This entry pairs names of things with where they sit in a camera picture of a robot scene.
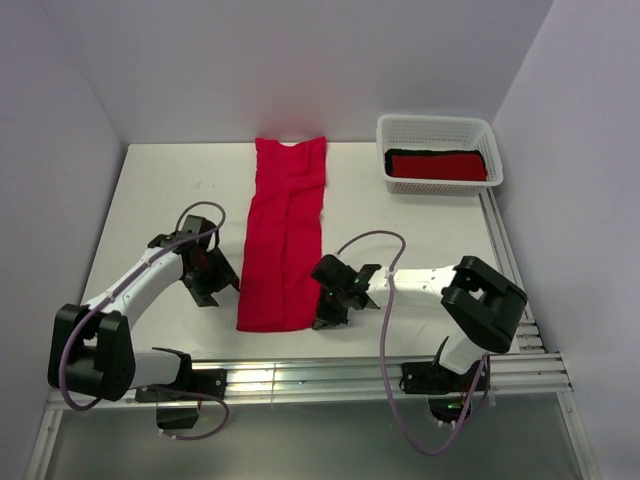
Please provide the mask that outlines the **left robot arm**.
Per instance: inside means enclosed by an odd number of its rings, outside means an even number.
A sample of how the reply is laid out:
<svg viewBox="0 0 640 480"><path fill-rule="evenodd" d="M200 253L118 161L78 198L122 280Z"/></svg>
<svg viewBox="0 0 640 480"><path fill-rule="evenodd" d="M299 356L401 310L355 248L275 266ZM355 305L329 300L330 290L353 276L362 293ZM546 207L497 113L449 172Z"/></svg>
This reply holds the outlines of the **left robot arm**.
<svg viewBox="0 0 640 480"><path fill-rule="evenodd" d="M132 328L172 284L181 282L199 307L217 307L215 293L240 280L221 249L197 244L165 251L148 246L116 284L82 305L56 313L47 380L62 392L116 401L130 390L158 386L172 399L197 390L191 355L168 347L134 348Z"/></svg>

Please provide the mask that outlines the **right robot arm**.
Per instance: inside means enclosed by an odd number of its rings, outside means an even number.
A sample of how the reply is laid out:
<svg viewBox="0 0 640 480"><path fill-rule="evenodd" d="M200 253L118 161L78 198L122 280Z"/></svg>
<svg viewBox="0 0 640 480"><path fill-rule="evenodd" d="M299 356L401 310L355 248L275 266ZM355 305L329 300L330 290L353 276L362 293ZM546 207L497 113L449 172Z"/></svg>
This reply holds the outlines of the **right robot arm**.
<svg viewBox="0 0 640 480"><path fill-rule="evenodd" d="M441 308L457 325L433 365L435 383L452 390L485 354L505 354L528 303L514 282L475 256L456 265L392 270L366 264L356 271L336 255L321 258L311 272L321 287L313 328L348 323L351 310L389 306Z"/></svg>

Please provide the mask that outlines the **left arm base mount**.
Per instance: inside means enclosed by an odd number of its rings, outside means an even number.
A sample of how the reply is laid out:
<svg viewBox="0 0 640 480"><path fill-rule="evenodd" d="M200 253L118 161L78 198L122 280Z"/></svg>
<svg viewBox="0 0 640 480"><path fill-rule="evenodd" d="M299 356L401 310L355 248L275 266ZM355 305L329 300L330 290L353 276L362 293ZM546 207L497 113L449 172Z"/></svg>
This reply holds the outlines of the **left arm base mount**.
<svg viewBox="0 0 640 480"><path fill-rule="evenodd" d="M150 386L135 390L136 403L156 406L156 425L160 433L182 441L195 441L215 435L228 423L229 406L224 401L227 386L227 370L222 368L195 370L186 382L169 386ZM211 431L186 435L182 430L192 430L205 402L222 407L222 419Z"/></svg>

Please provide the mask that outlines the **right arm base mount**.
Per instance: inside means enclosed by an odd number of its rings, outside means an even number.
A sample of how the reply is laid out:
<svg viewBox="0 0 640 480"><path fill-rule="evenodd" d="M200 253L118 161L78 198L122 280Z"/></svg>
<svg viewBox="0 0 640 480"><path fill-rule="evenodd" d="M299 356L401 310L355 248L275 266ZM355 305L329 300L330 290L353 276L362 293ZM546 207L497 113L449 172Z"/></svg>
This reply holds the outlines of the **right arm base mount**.
<svg viewBox="0 0 640 480"><path fill-rule="evenodd" d="M453 425L469 399L479 366L477 361L467 373L459 375L435 362L405 362L401 364L399 388L408 395L436 395L435 400L428 401L431 415L437 422Z"/></svg>

